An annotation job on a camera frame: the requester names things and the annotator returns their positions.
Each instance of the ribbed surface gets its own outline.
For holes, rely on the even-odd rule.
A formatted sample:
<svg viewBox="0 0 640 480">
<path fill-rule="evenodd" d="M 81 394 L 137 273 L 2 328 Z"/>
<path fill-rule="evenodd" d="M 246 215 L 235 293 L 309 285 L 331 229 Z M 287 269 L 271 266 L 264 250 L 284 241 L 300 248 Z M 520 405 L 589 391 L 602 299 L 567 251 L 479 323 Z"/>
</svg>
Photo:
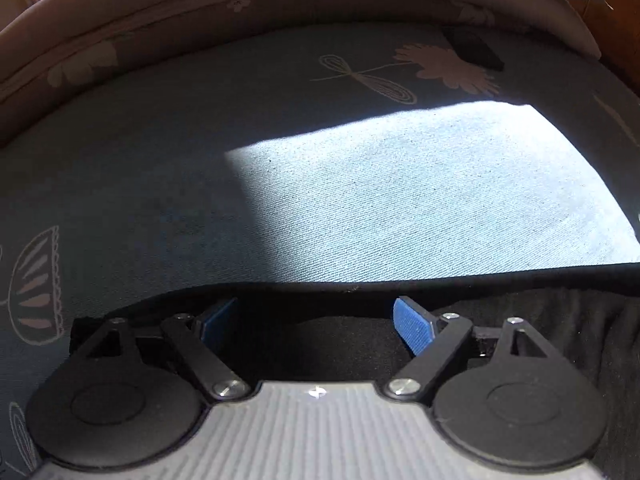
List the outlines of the ribbed surface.
<svg viewBox="0 0 640 480">
<path fill-rule="evenodd" d="M 414 355 L 418 355 L 433 341 L 431 323 L 401 298 L 394 303 L 394 327 Z"/>
<path fill-rule="evenodd" d="M 47 464 L 34 480 L 509 480 L 458 454 L 423 409 L 380 397 L 371 384 L 264 384 L 219 404 L 172 455 L 134 471 L 86 474 Z M 601 480 L 583 464 L 528 480 Z"/>
</svg>

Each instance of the metal bolt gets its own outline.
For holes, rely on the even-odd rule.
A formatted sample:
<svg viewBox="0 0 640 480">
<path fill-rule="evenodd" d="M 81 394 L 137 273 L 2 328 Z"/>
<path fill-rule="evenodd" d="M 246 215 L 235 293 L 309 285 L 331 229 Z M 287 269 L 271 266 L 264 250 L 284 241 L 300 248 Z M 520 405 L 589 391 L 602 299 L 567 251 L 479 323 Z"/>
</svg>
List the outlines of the metal bolt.
<svg viewBox="0 0 640 480">
<path fill-rule="evenodd" d="M 178 321 L 188 321 L 190 319 L 193 319 L 193 316 L 191 314 L 187 314 L 186 312 L 181 312 L 180 314 L 176 314 L 174 318 Z"/>
<path fill-rule="evenodd" d="M 248 392 L 249 386 L 238 379 L 223 381 L 213 387 L 214 395 L 223 400 L 239 399 L 239 397 L 245 396 Z"/>
<path fill-rule="evenodd" d="M 420 383 L 413 379 L 394 379 L 387 385 L 389 391 L 397 396 L 413 395 L 420 390 Z"/>
</svg>

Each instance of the pink flower print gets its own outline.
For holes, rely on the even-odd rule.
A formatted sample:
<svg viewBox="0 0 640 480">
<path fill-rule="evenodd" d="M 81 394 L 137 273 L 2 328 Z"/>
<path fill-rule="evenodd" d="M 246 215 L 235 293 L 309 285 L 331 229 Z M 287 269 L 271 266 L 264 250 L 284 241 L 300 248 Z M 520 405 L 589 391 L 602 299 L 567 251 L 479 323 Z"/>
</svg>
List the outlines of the pink flower print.
<svg viewBox="0 0 640 480">
<path fill-rule="evenodd" d="M 251 0 L 231 0 L 226 4 L 227 9 L 233 9 L 234 12 L 241 12 L 242 9 L 251 5 Z"/>
<path fill-rule="evenodd" d="M 462 88 L 469 94 L 492 97 L 499 86 L 483 68 L 461 60 L 450 48 L 423 44 L 405 45 L 396 49 L 394 59 L 414 62 L 422 66 L 416 75 L 421 79 L 442 79 L 448 88 Z"/>
</svg>

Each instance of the wrinkled black fabric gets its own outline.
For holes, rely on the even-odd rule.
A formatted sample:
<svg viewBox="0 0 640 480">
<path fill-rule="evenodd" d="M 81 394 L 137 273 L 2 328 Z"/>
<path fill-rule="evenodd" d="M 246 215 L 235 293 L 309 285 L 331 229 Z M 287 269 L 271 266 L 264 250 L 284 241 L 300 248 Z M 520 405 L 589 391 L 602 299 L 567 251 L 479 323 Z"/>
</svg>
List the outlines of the wrinkled black fabric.
<svg viewBox="0 0 640 480">
<path fill-rule="evenodd" d="M 462 301 L 436 313 L 451 310 L 479 326 L 527 319 L 604 396 L 609 423 L 594 464 L 612 480 L 640 478 L 640 298 L 541 289 Z"/>
</svg>

